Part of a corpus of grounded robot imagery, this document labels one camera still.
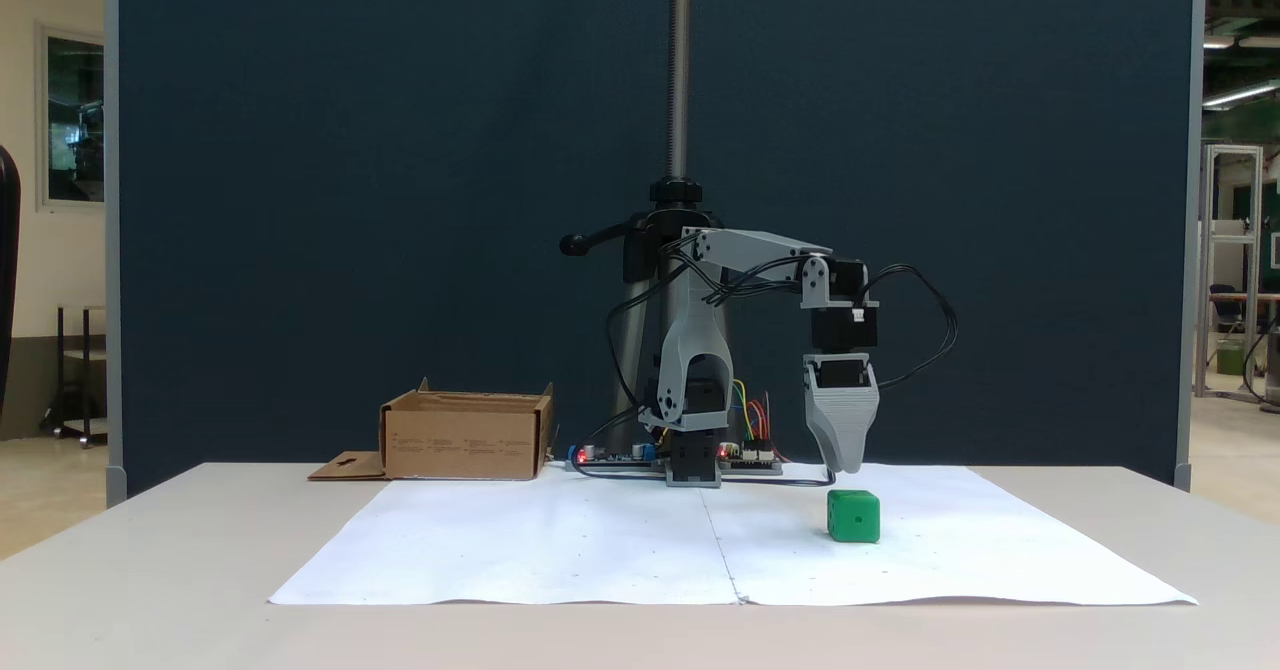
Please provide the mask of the grey wide fixed gripper jaw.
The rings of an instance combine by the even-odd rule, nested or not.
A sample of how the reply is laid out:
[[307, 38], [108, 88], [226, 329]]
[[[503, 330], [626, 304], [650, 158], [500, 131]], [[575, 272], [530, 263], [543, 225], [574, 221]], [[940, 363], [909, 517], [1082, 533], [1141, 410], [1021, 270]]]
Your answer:
[[860, 471], [879, 401], [878, 389], [805, 391], [806, 427], [832, 473]]

